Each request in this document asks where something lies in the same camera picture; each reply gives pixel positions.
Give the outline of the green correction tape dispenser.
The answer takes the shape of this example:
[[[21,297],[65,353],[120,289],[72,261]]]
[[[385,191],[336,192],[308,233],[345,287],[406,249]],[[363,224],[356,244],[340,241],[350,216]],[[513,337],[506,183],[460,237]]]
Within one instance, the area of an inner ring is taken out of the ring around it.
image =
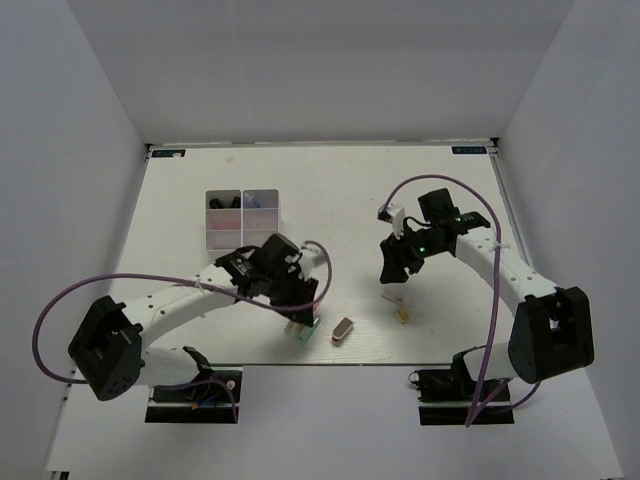
[[[321,321],[321,317],[316,316],[311,326],[306,326],[306,329],[302,333],[297,334],[297,341],[300,344],[306,344],[317,331],[318,327],[321,324]]]

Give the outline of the brown white stamp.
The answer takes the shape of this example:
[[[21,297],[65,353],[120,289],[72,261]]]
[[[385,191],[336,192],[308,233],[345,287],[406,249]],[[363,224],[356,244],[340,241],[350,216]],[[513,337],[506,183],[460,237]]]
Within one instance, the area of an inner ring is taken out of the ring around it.
[[[354,327],[354,322],[344,317],[332,330],[331,342],[334,345],[341,343],[351,332]]]

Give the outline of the pink correction tape dispenser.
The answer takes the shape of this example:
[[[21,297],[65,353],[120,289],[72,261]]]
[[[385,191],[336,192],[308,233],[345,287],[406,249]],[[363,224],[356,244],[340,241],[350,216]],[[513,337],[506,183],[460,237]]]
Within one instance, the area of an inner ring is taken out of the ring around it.
[[[240,230],[242,214],[240,210],[209,210],[206,214],[207,229]]]

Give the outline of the clear blue spray bottle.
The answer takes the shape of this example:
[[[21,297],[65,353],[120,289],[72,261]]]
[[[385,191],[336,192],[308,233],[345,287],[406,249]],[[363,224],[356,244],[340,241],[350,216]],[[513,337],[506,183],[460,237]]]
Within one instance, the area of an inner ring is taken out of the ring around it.
[[[260,199],[252,190],[245,190],[243,192],[243,201],[245,209],[260,209],[262,207]]]

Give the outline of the green black highlighter marker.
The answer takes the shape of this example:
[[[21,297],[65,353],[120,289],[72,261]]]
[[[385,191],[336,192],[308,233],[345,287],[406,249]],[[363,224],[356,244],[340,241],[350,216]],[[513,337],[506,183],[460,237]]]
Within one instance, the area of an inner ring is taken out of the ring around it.
[[[239,196],[235,196],[231,200],[221,200],[219,198],[211,198],[208,202],[208,206],[212,210],[240,209],[241,199]]]

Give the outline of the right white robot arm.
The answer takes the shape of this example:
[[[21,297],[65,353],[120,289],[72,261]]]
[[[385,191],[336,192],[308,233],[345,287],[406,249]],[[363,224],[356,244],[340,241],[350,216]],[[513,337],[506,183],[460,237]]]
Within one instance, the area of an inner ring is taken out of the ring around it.
[[[425,259],[449,253],[474,270],[513,316],[507,342],[473,347],[455,355],[453,390],[472,399],[488,379],[519,378],[536,384],[591,365],[595,358],[590,303],[578,287],[562,288],[501,246],[490,222],[463,213],[446,189],[420,197],[426,222],[414,230],[401,206],[390,204],[378,218],[392,226],[381,242],[383,284],[399,284],[418,273]]]

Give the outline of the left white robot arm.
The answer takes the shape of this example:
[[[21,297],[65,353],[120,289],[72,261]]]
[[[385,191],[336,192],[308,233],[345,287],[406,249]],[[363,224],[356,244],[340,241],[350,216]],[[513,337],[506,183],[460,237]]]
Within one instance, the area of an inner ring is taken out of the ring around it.
[[[204,355],[189,346],[157,348],[174,329],[210,312],[243,302],[258,303],[305,327],[325,296],[312,272],[330,263],[316,242],[296,246],[275,233],[261,246],[233,250],[189,279],[167,278],[168,288],[136,300],[104,296],[90,306],[68,347],[71,359],[100,401],[113,400],[134,385],[179,388],[199,399],[213,372]]]

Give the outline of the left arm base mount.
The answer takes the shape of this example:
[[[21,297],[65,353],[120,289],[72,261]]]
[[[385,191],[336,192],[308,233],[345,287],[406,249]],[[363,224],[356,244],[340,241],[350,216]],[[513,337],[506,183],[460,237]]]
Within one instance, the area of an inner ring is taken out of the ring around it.
[[[214,370],[224,384],[206,383],[181,390],[152,389],[147,403],[148,424],[229,424],[238,423],[243,369]]]

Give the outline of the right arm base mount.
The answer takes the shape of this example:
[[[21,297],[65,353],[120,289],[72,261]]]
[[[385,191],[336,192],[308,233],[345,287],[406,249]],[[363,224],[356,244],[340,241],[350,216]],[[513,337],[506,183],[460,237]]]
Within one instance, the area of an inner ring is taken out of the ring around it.
[[[417,391],[418,414],[421,426],[464,426],[473,393],[462,393],[454,386],[450,368],[414,370],[408,375],[409,384]],[[508,387],[497,394],[473,421],[473,425],[512,425]]]

